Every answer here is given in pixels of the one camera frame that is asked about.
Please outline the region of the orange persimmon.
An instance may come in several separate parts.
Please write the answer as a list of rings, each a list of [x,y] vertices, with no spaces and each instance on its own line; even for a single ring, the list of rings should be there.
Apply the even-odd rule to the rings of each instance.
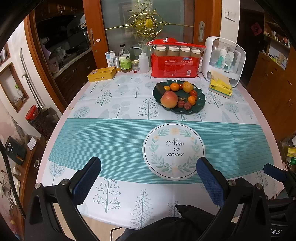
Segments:
[[[191,95],[187,98],[187,101],[194,106],[196,104],[196,100],[194,97],[192,97]]]

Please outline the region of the brown lychee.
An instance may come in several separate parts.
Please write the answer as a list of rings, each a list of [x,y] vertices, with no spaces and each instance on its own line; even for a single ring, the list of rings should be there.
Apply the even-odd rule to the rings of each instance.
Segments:
[[[178,108],[183,108],[185,102],[183,100],[178,101]]]
[[[185,110],[190,110],[192,108],[192,105],[189,102],[184,103],[184,109]]]

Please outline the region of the yellow lemon fruit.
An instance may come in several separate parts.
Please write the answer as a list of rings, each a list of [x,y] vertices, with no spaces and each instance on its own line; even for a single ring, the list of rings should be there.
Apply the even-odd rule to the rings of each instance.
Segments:
[[[186,93],[190,93],[194,89],[193,85],[188,81],[183,82],[182,87]]]

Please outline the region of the large red apple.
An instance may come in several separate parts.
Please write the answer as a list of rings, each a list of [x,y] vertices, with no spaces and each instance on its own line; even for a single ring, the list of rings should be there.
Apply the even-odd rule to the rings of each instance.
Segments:
[[[161,97],[161,104],[165,108],[174,108],[178,104],[178,96],[173,91],[166,91]]]

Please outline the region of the dark overripe banana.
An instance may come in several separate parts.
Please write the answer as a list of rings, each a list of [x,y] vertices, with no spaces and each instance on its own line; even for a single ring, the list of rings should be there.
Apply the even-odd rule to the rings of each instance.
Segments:
[[[161,96],[163,96],[166,93],[166,89],[160,83],[156,84],[156,90]]]

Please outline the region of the teal printed tablecloth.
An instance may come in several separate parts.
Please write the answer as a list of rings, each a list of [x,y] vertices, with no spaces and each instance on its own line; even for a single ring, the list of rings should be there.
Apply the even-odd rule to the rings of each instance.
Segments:
[[[201,77],[190,82],[204,93],[194,114],[176,114],[159,105],[150,74],[118,73],[86,84],[63,113],[44,152],[37,181],[45,186],[70,179],[92,157],[101,171],[80,213],[112,225],[140,229],[177,217],[178,204],[215,214],[196,172],[205,157],[227,179],[261,184],[269,198],[283,185],[263,167],[282,167],[273,133],[242,85],[230,99],[208,90]]]

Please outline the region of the wooden cabinet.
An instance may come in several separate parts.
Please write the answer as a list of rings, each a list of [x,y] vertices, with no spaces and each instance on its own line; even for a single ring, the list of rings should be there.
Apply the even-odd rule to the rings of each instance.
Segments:
[[[295,133],[295,47],[268,13],[264,13],[262,29],[247,90],[280,142]]]

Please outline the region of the yellow tissue pack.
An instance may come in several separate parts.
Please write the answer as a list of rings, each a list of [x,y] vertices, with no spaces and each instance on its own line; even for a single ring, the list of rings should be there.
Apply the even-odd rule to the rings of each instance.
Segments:
[[[228,77],[217,71],[211,71],[211,81],[209,91],[230,99],[232,96],[232,86]]]

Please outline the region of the yellow flat box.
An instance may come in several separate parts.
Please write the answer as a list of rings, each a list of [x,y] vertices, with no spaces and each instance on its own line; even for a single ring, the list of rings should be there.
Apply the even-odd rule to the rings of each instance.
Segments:
[[[116,74],[116,68],[112,66],[112,67],[92,70],[88,74],[87,78],[89,82],[95,82],[95,81],[112,79],[115,76],[115,74]]]

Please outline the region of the small orange kumquat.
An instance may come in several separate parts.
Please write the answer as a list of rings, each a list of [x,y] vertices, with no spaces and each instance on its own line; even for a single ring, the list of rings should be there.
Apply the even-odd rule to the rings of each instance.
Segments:
[[[176,82],[173,82],[170,84],[170,89],[171,89],[171,91],[179,91],[180,85]]]

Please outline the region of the small white medicine box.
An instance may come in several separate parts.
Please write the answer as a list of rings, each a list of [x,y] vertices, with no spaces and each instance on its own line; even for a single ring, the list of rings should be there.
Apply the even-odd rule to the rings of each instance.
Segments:
[[[106,52],[105,57],[106,57],[108,67],[114,67],[115,66],[114,65],[115,52],[113,50]]]

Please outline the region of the small glass jar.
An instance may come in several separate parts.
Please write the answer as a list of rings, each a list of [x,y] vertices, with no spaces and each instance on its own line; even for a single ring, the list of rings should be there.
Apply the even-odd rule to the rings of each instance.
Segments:
[[[139,71],[139,61],[138,60],[133,60],[131,61],[132,64],[132,70],[134,73],[137,73]]]

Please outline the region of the white squeeze bottle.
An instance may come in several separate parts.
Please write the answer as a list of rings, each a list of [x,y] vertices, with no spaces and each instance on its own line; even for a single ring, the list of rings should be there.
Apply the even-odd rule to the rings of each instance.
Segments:
[[[141,53],[139,54],[138,61],[139,61],[139,71],[141,73],[148,73],[150,71],[149,67],[149,58],[145,54],[142,48],[140,47],[131,47],[130,49],[139,49],[141,50]]]

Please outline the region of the red packaged jar box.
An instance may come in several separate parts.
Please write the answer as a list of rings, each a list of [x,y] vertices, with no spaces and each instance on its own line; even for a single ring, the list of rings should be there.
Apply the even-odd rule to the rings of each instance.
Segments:
[[[154,39],[146,43],[152,48],[151,74],[155,78],[193,78],[197,76],[204,45],[179,42],[174,38]]]

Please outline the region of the glass door gold ornament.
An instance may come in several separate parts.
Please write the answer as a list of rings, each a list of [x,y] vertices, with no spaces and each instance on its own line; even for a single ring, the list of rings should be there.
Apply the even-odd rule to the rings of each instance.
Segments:
[[[120,44],[144,47],[170,37],[203,45],[220,35],[222,1],[83,1],[83,8],[97,68]]]

